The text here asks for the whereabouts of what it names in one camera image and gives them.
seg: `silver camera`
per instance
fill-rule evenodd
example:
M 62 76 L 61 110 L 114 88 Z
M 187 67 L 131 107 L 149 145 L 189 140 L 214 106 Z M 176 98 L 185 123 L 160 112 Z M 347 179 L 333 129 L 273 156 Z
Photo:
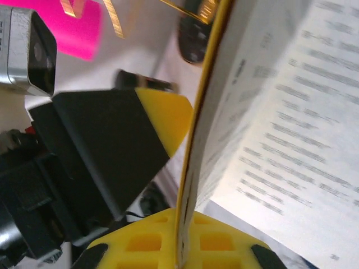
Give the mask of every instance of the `silver camera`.
M 56 40 L 34 10 L 0 5 L 0 89 L 52 96 L 56 55 Z

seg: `book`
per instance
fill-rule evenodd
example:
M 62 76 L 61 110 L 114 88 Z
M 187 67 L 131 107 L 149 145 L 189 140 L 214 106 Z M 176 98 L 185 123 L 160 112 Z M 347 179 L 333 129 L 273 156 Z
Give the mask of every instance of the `book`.
M 221 5 L 183 166 L 178 266 L 193 210 L 212 200 L 319 268 L 358 267 L 359 2 Z

